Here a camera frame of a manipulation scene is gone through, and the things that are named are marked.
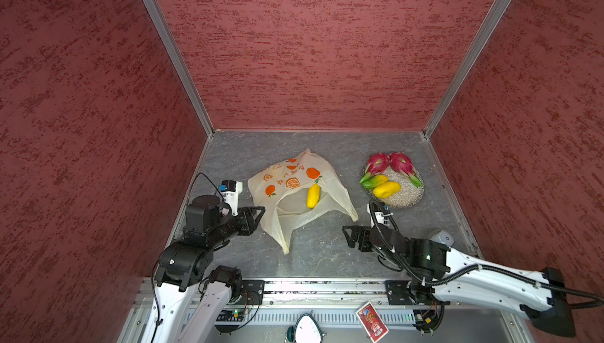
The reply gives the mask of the green mango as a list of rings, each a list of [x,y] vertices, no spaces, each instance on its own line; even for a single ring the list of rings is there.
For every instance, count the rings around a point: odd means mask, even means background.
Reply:
[[[366,180],[363,180],[360,184],[362,185],[363,188],[367,189],[367,190],[373,190],[376,187],[385,184],[386,182],[389,181],[389,178],[383,174],[377,174],[374,175],[370,178],[367,178]]]

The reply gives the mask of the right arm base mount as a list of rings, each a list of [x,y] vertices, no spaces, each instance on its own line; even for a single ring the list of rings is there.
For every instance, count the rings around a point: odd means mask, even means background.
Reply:
[[[410,280],[385,280],[385,293],[391,306],[450,305],[436,298],[435,289]]]

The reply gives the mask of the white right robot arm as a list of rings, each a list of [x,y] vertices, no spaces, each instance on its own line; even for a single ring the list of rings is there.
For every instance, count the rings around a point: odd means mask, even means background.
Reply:
[[[388,268],[407,273],[406,280],[385,283],[391,305],[455,303],[498,309],[528,319],[537,330],[573,338],[573,311],[563,293],[560,270],[530,272],[492,264],[428,239],[408,239],[378,224],[344,226],[349,247],[375,253]]]

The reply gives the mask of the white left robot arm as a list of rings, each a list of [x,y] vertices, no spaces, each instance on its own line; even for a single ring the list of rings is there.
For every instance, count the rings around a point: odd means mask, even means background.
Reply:
[[[238,235],[253,234],[266,209],[240,207],[237,198],[202,195],[185,209],[182,238],[160,255],[152,281],[153,306],[144,342],[203,342],[227,304],[242,295],[242,273],[214,253]]]

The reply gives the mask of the pink dragon fruit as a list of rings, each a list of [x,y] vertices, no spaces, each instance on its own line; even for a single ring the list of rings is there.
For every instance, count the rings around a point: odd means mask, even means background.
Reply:
[[[389,157],[383,153],[372,155],[365,166],[360,183],[369,180],[372,176],[383,173],[389,167]]]
[[[396,152],[389,155],[389,166],[396,172],[407,176],[409,181],[417,188],[423,188],[423,182],[418,177],[411,159],[402,152]]]

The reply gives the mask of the fruit print plastic bag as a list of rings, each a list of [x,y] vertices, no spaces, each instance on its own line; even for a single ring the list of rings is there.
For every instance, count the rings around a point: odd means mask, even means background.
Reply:
[[[321,187],[320,200],[316,208],[308,209],[308,189],[314,183]],[[295,230],[329,212],[338,211],[353,222],[359,220],[349,192],[333,166],[309,149],[260,171],[248,179],[247,187],[254,205],[266,208],[261,228],[284,254],[290,252]]]

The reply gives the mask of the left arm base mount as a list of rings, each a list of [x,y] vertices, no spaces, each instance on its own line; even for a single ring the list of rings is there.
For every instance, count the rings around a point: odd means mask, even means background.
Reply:
[[[266,281],[262,279],[243,279],[237,297],[233,297],[228,305],[261,305],[264,300]]]

